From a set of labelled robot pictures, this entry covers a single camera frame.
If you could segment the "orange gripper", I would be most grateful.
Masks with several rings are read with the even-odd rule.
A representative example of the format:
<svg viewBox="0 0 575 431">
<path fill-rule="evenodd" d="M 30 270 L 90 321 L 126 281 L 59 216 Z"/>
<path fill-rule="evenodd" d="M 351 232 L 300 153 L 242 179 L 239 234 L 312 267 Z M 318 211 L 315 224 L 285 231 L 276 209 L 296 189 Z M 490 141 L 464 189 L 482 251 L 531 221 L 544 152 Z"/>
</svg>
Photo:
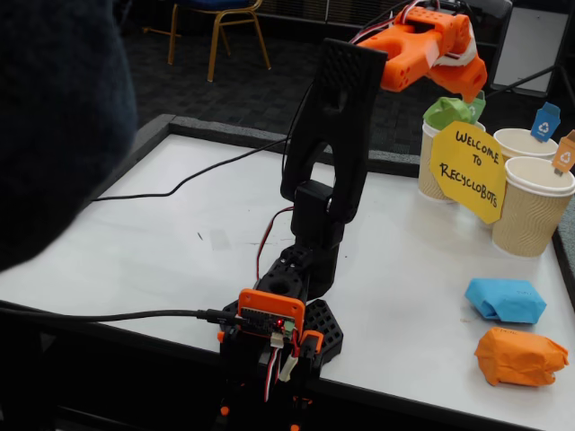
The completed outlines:
<svg viewBox="0 0 575 431">
<path fill-rule="evenodd" d="M 487 81 L 485 63 L 475 57 L 465 66 L 434 66 L 427 77 L 445 90 L 460 94 L 464 102 L 473 102 Z"/>
</svg>

